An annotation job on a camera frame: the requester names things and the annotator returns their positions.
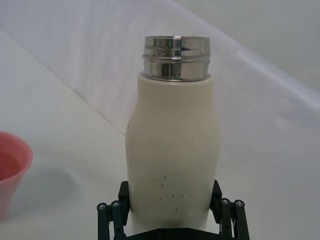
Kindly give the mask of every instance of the pink bowl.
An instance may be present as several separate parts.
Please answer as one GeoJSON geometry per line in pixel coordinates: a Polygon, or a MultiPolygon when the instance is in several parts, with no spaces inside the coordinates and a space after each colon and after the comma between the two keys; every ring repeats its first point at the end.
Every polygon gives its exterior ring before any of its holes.
{"type": "Polygon", "coordinates": [[[32,159],[32,150],[24,140],[0,131],[0,218],[32,159]]]}

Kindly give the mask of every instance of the water bottle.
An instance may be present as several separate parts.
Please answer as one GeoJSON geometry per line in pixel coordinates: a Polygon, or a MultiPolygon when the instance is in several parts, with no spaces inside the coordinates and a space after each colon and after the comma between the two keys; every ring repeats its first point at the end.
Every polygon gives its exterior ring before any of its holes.
{"type": "Polygon", "coordinates": [[[207,37],[147,36],[125,137],[134,234],[204,230],[220,134],[207,37]]]}

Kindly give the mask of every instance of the white backdrop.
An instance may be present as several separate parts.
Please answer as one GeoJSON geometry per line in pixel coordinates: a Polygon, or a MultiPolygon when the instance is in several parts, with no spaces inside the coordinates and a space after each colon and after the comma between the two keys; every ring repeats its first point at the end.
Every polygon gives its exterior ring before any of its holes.
{"type": "Polygon", "coordinates": [[[247,203],[252,239],[317,238],[315,92],[169,0],[2,0],[0,22],[122,133],[135,104],[144,36],[210,37],[222,190],[247,203]]]}
{"type": "Polygon", "coordinates": [[[174,0],[320,93],[319,0],[174,0]]]}

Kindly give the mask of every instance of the white bottle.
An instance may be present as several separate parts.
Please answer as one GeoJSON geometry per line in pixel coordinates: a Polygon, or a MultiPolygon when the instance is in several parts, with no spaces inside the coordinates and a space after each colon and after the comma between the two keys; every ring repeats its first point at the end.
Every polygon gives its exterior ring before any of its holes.
{"type": "Polygon", "coordinates": [[[204,230],[220,135],[210,39],[149,36],[125,146],[133,233],[204,230]]]}

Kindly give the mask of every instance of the pink cup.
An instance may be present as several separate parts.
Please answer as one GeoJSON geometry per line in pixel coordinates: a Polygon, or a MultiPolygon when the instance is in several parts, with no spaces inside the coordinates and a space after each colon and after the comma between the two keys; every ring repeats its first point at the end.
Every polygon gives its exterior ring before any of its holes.
{"type": "Polygon", "coordinates": [[[0,131],[0,218],[32,159],[32,150],[25,141],[0,131]]]}

